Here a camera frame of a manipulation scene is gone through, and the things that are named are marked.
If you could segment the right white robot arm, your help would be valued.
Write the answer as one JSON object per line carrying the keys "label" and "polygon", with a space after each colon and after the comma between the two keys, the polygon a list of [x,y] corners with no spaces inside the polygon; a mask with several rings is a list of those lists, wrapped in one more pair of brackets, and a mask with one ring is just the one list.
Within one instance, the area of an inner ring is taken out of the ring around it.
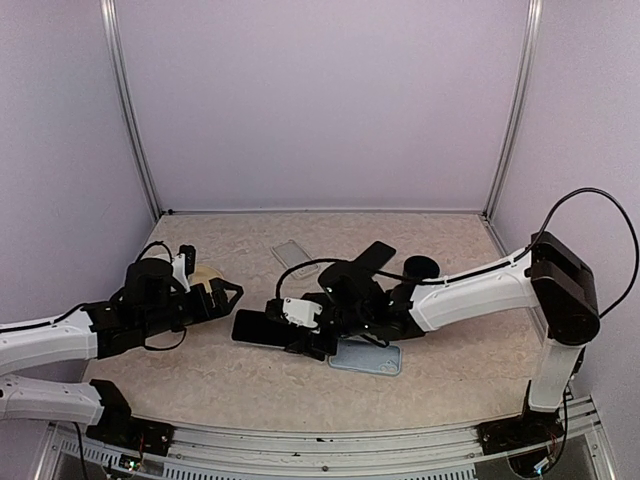
{"label": "right white robot arm", "polygon": [[592,270],[540,231],[527,247],[452,277],[437,277],[435,262],[417,259],[414,269],[398,276],[398,285],[385,290],[374,278],[395,253],[376,241],[354,260],[326,260],[320,292],[296,299],[277,291],[265,313],[295,331],[287,350],[323,360],[341,337],[385,346],[484,315],[538,308],[546,338],[527,388],[527,409],[511,423],[518,442],[535,442],[549,429],[550,413],[559,409],[581,352],[600,331]]}

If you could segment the black phone front table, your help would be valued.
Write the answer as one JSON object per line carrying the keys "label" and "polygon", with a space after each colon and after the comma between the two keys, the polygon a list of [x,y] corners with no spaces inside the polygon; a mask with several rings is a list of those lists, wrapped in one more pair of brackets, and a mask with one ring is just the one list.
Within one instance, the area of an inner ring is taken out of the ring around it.
{"label": "black phone front table", "polygon": [[241,309],[235,314],[231,339],[251,345],[285,349],[312,331],[269,320],[264,312]]}

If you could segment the black phone near mug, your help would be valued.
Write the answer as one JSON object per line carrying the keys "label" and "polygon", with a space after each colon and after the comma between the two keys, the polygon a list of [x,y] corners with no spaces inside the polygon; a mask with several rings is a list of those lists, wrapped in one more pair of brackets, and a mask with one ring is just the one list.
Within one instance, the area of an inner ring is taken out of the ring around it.
{"label": "black phone near mug", "polygon": [[397,250],[390,245],[375,241],[366,248],[352,264],[371,274],[381,271],[383,267],[396,255]]}

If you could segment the white paper cup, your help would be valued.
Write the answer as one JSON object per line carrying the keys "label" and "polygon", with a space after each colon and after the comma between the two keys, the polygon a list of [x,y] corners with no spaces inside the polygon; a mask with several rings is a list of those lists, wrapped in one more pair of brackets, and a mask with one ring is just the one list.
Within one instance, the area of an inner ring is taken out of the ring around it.
{"label": "white paper cup", "polygon": [[166,261],[168,263],[172,263],[173,262],[173,257],[171,255],[169,255],[169,254],[149,255],[149,258],[160,259],[160,260]]}

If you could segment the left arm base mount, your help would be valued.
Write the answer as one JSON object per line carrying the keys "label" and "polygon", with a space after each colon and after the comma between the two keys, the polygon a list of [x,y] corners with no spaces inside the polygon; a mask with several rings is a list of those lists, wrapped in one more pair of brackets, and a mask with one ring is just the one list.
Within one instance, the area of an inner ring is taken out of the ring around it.
{"label": "left arm base mount", "polygon": [[88,426],[86,436],[105,444],[166,457],[173,440],[173,425],[120,414]]}

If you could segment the beige round plate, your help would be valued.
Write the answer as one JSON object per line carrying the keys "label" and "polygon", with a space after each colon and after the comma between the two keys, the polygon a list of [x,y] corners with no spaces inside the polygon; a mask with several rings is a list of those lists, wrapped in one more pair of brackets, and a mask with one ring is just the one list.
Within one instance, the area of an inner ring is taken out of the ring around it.
{"label": "beige round plate", "polygon": [[214,279],[223,279],[223,274],[208,265],[197,264],[194,273],[189,276],[189,284],[191,286],[202,284],[205,291],[211,293],[213,291],[211,281]]}

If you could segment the light blue phone case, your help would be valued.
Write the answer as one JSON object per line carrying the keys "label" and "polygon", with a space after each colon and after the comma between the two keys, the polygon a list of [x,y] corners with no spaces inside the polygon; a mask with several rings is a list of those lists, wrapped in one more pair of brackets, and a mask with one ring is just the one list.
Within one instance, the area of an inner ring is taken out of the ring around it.
{"label": "light blue phone case", "polygon": [[331,368],[394,377],[400,374],[402,351],[398,346],[375,346],[359,340],[340,340],[328,359]]}

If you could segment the clear white phone case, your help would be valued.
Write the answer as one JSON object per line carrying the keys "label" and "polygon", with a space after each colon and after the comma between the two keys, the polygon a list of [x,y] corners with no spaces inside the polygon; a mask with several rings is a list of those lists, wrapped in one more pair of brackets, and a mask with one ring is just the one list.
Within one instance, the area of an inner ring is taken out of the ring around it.
{"label": "clear white phone case", "polygon": [[[299,264],[311,261],[311,257],[294,240],[288,240],[271,248],[271,253],[286,269],[295,267]],[[309,278],[316,274],[319,270],[318,264],[306,265],[291,273],[295,279],[301,280]]]}

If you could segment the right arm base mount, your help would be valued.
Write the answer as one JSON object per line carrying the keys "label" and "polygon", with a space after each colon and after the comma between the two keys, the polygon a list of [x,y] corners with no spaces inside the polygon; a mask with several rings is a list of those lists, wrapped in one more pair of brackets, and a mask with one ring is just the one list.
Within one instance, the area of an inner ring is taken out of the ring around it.
{"label": "right arm base mount", "polygon": [[483,454],[493,455],[560,439],[566,428],[558,409],[534,411],[525,399],[518,415],[480,423],[476,431]]}

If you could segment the dark green mug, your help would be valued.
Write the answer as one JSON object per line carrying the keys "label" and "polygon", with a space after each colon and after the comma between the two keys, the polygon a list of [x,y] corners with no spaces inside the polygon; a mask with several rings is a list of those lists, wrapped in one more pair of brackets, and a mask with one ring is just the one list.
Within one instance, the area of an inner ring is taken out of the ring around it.
{"label": "dark green mug", "polygon": [[436,279],[439,275],[439,264],[431,257],[414,255],[407,258],[403,263],[403,276],[409,279]]}

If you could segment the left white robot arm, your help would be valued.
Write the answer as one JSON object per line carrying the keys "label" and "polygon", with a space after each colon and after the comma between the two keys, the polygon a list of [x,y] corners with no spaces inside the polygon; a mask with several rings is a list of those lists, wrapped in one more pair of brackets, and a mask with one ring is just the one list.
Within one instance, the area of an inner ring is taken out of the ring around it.
{"label": "left white robot arm", "polygon": [[140,424],[114,383],[56,383],[18,373],[150,350],[151,337],[184,335],[192,325],[231,314],[244,294],[242,287],[220,277],[192,284],[194,271],[183,255],[173,261],[144,258],[127,268],[123,287],[107,301],[80,304],[58,317],[2,325],[2,419],[83,424],[102,428],[118,444],[133,443]]}

